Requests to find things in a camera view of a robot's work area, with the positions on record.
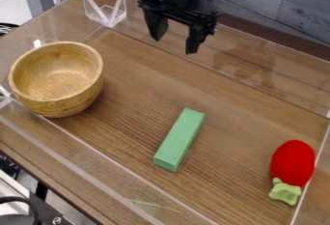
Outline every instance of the wooden bowl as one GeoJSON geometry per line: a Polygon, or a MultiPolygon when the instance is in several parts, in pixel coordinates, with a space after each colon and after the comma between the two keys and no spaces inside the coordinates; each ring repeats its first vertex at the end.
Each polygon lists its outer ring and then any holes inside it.
{"type": "Polygon", "coordinates": [[[78,42],[55,42],[28,51],[10,72],[20,102],[38,114],[59,118],[83,111],[103,86],[99,53],[78,42]]]}

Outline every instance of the gray wall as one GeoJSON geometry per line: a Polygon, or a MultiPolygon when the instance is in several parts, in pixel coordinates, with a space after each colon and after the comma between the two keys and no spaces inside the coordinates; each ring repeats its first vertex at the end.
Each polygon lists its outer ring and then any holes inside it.
{"type": "Polygon", "coordinates": [[[330,0],[215,0],[215,5],[229,14],[330,43],[330,0]]]}

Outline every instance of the green rectangular block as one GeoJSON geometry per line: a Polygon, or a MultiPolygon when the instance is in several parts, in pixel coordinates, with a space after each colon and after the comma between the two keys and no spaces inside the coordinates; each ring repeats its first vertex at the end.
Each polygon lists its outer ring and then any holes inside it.
{"type": "Polygon", "coordinates": [[[203,113],[185,108],[154,156],[154,163],[175,172],[202,127],[203,113]]]}

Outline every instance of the bowl rim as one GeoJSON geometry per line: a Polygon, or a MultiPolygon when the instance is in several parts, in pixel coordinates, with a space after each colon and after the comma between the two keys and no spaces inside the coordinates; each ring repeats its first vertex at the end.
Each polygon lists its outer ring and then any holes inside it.
{"type": "Polygon", "coordinates": [[[79,96],[80,94],[83,94],[86,92],[86,90],[88,90],[91,88],[91,86],[95,84],[95,82],[98,81],[99,76],[102,75],[102,72],[103,72],[102,57],[101,57],[99,52],[91,46],[88,46],[87,44],[80,43],[80,42],[51,42],[51,43],[47,43],[43,46],[38,47],[38,48],[31,49],[23,55],[20,55],[20,57],[16,59],[15,63],[11,66],[11,70],[10,70],[10,74],[8,74],[8,80],[10,80],[10,86],[12,88],[14,92],[20,97],[27,98],[27,99],[34,100],[34,101],[52,102],[52,101],[60,101],[60,100],[64,100],[68,98],[74,98],[74,97],[79,96]],[[18,67],[20,61],[26,58],[27,55],[30,55],[32,52],[40,50],[42,48],[50,47],[55,44],[56,45],[59,45],[59,44],[76,44],[76,45],[82,46],[83,48],[86,48],[88,51],[91,51],[97,57],[98,69],[97,69],[97,74],[95,74],[95,77],[91,81],[91,84],[84,89],[82,89],[80,91],[76,91],[75,93],[72,93],[70,95],[60,97],[60,98],[40,99],[40,98],[32,97],[31,95],[28,95],[27,93],[20,91],[20,89],[18,88],[16,83],[15,83],[14,74],[15,74],[16,67],[18,67]]]}

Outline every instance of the toy strawberry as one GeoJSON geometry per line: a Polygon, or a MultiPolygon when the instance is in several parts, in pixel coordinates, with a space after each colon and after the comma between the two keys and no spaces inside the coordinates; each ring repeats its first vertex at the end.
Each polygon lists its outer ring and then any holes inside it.
{"type": "Polygon", "coordinates": [[[302,195],[302,187],[314,171],[314,151],[312,146],[300,140],[284,143],[276,150],[272,173],[274,188],[270,198],[296,205],[302,195]]]}

